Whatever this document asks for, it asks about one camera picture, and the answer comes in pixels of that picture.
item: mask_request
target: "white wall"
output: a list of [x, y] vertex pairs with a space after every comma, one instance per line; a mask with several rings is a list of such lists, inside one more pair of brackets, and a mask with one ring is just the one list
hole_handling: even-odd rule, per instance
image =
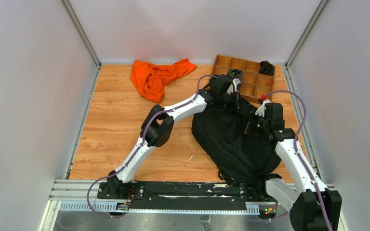
[[330, 1], [291, 70], [349, 230], [370, 230], [370, 1]]
[[319, 0], [71, 0], [102, 62], [286, 61]]
[[95, 67], [58, 0], [0, 0], [0, 230], [37, 230]]

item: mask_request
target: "wooden floor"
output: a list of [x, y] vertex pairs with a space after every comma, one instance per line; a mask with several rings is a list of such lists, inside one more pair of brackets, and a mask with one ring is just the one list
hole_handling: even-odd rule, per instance
[[[103, 65], [92, 97], [70, 179], [93, 180], [118, 167], [136, 143], [140, 127], [155, 103], [141, 97], [131, 83], [131, 65]], [[191, 74], [165, 87], [162, 106], [189, 98], [197, 79], [211, 73], [211, 65], [198, 65]], [[276, 67], [274, 90], [287, 89], [281, 66]], [[290, 96], [279, 93], [274, 102], [283, 104], [286, 127], [297, 130]], [[191, 133], [192, 116], [175, 125], [170, 140], [141, 165], [135, 180], [220, 181], [218, 169]], [[292, 182], [283, 163], [275, 170]]]

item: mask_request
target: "black bag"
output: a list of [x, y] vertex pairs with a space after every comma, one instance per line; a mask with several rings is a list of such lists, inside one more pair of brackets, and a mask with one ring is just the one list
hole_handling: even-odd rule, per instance
[[[256, 107], [244, 99], [240, 100], [244, 113], [208, 106], [194, 115], [192, 134], [219, 168], [219, 178], [228, 185], [256, 183], [264, 174], [270, 174], [280, 164], [280, 157], [254, 130]], [[246, 131], [248, 123], [251, 129]]]

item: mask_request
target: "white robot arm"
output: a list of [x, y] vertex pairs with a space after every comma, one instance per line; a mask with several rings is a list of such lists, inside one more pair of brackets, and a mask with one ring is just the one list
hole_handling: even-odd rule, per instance
[[[203, 112], [206, 106], [218, 100], [218, 97], [234, 93], [239, 84], [238, 79], [235, 82], [231, 77], [222, 75], [217, 79], [216, 85], [212, 85], [208, 90], [199, 90], [189, 99], [164, 108], [155, 105], [141, 126], [140, 137], [130, 154], [121, 166], [110, 172], [110, 178], [107, 179], [110, 188], [118, 194], [122, 185], [133, 180], [136, 171], [151, 152], [168, 141], [174, 124], [195, 113]], [[291, 223], [296, 231], [323, 230], [326, 224], [320, 222], [323, 221], [323, 216], [319, 210], [320, 201], [317, 201], [316, 197], [317, 185], [326, 198], [323, 203], [329, 210], [329, 219], [336, 230], [341, 197], [337, 191], [328, 190], [305, 158], [304, 164], [307, 166], [303, 165], [298, 156], [304, 156], [301, 148], [298, 148], [297, 152], [294, 148], [294, 131], [284, 128], [281, 104], [265, 100], [255, 114], [263, 118], [257, 124], [257, 130], [267, 136], [277, 155], [285, 163], [296, 189], [289, 187], [280, 176], [271, 174], [271, 177], [265, 179], [264, 193], [276, 199], [290, 213]]]

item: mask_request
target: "wooden compartment organizer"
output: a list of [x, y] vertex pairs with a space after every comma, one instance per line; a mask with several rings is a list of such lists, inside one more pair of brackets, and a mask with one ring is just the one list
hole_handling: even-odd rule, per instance
[[237, 69], [243, 72], [240, 95], [243, 99], [258, 103], [259, 98], [273, 90], [274, 75], [268, 76], [259, 73], [258, 62], [217, 55], [212, 68], [212, 75], [226, 75], [229, 70]]

